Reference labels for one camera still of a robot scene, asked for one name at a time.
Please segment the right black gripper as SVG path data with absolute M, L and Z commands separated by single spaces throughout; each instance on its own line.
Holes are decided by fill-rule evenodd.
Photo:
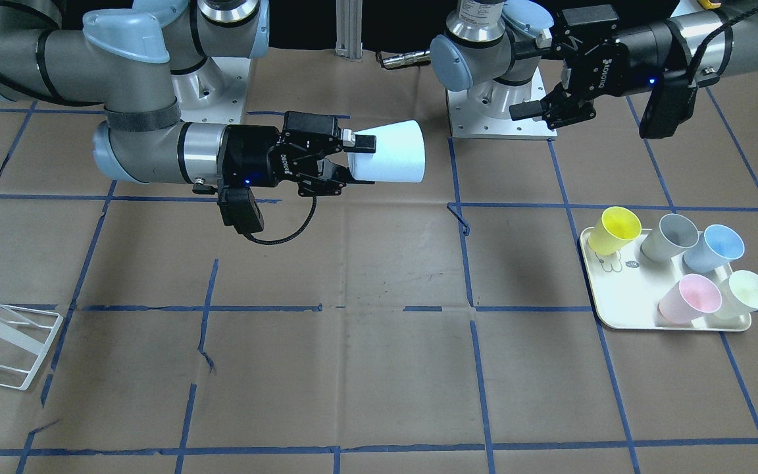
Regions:
M 282 181 L 298 185 L 301 197 L 339 195 L 347 185 L 373 185 L 358 180 L 329 154 L 376 153 L 375 135 L 338 126 L 333 116 L 287 111 L 282 131 L 273 126 L 231 125 L 225 129 L 219 188 L 276 187 Z

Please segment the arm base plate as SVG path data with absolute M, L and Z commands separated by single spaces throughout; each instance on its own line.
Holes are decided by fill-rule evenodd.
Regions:
M 193 72 L 172 76 L 183 121 L 238 125 L 246 111 L 253 61 L 209 58 Z
M 532 80 L 520 86 L 497 83 L 495 80 L 465 91 L 446 91 L 451 134 L 455 138 L 548 140 L 557 132 L 543 120 L 527 118 L 512 120 L 509 106 L 545 96 L 540 70 Z

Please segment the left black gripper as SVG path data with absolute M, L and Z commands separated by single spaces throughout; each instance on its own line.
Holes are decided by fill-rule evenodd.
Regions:
M 643 93 L 658 84 L 672 46 L 667 24 L 625 29 L 611 5 L 560 10 L 551 33 L 551 48 L 565 62 L 560 84 L 544 99 L 509 106 L 513 121 L 543 118 L 557 129 L 590 120 L 595 98 Z

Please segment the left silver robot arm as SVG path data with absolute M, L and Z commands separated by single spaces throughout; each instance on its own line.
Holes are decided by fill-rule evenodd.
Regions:
M 532 1 L 460 1 L 427 50 L 377 61 L 431 63 L 448 96 L 481 116 L 550 130 L 594 119 L 599 96 L 649 92 L 640 137 L 667 138 L 692 117 L 698 90 L 758 72 L 758 1 L 701 1 L 629 28 L 611 4 L 552 13 Z

